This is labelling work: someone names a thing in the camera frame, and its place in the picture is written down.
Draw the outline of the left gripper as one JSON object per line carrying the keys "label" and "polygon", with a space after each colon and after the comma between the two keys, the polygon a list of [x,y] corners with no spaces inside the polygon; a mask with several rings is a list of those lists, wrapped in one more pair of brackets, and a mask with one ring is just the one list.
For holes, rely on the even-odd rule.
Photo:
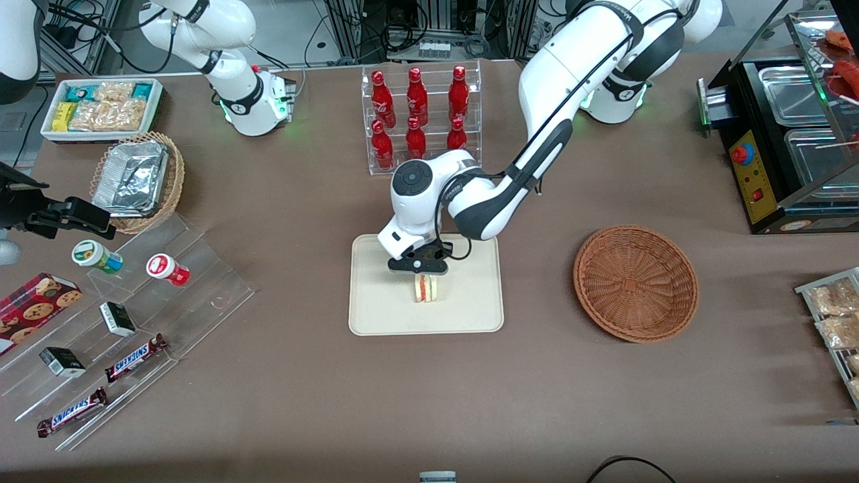
{"label": "left gripper", "polygon": [[442,277],[448,271],[448,242],[437,235],[403,227],[385,227],[378,233],[378,242],[389,254],[387,267],[394,273],[412,273],[414,280],[421,273]]}

